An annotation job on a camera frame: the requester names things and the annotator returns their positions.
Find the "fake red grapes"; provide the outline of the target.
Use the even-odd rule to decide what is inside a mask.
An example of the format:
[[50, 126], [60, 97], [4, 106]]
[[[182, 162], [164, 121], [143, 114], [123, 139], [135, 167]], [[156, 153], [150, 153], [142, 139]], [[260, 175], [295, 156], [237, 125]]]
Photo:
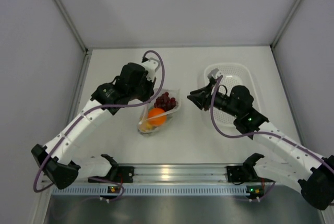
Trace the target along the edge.
[[164, 112], [173, 110], [177, 106], [175, 97], [170, 97], [169, 92], [164, 92], [158, 96], [153, 104], [154, 108], [162, 109]]

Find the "polka dot zip bag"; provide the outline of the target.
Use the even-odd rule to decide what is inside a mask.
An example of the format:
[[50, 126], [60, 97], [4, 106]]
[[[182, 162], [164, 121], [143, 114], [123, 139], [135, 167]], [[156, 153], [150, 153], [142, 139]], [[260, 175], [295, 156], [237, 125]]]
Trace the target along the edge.
[[179, 89], [161, 89], [154, 100], [144, 105], [137, 124], [138, 132], [151, 135], [166, 128], [181, 108], [180, 95]]

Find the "fake orange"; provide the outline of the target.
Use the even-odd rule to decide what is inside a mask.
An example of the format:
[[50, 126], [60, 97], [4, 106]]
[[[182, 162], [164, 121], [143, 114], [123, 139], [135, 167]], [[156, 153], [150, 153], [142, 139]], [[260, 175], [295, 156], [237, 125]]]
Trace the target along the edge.
[[148, 113], [148, 122], [152, 126], [156, 127], [163, 125], [167, 120], [167, 117], [164, 115], [164, 113], [165, 111], [161, 108], [151, 109]]

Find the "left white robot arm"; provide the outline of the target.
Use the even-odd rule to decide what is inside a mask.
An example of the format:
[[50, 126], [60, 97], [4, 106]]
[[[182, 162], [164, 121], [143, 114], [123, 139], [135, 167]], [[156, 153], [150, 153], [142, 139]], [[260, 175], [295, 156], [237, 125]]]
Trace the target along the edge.
[[91, 95], [82, 111], [54, 139], [44, 146], [35, 145], [32, 155], [43, 172], [58, 189], [70, 186], [76, 179], [100, 177], [107, 182], [117, 178], [115, 160], [106, 154], [84, 159], [74, 154], [86, 138], [104, 121], [130, 101], [148, 101], [154, 92], [157, 60], [128, 63], [112, 82], [101, 84]]

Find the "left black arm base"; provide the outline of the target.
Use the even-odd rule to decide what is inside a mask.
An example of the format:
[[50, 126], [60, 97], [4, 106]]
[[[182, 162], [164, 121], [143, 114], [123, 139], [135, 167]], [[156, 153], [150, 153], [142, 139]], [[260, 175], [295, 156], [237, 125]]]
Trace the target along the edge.
[[115, 182], [119, 184], [133, 183], [135, 168], [132, 166], [114, 166], [105, 176], [94, 176], [88, 178], [89, 183], [109, 183]]

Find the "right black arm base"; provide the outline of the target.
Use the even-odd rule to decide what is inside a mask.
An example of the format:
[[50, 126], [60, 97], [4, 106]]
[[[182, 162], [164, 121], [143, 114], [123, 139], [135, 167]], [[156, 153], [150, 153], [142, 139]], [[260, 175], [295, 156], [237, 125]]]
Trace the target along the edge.
[[246, 166], [227, 166], [226, 167], [228, 182], [242, 184], [246, 182], [260, 182], [253, 167]]

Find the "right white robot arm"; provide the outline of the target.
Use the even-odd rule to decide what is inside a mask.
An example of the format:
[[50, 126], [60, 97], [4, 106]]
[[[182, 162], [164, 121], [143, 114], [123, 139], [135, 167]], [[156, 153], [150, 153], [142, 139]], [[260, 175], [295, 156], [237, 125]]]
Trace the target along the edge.
[[210, 78], [209, 84], [190, 92], [187, 98], [199, 109], [218, 109], [235, 118], [238, 137], [249, 137], [280, 157], [275, 162], [253, 154], [243, 163], [244, 176], [251, 181], [269, 179], [297, 192], [314, 208], [326, 210], [333, 204], [333, 156], [319, 155], [289, 139], [267, 117], [253, 108], [254, 98], [242, 85], [229, 95], [220, 93], [221, 78]]

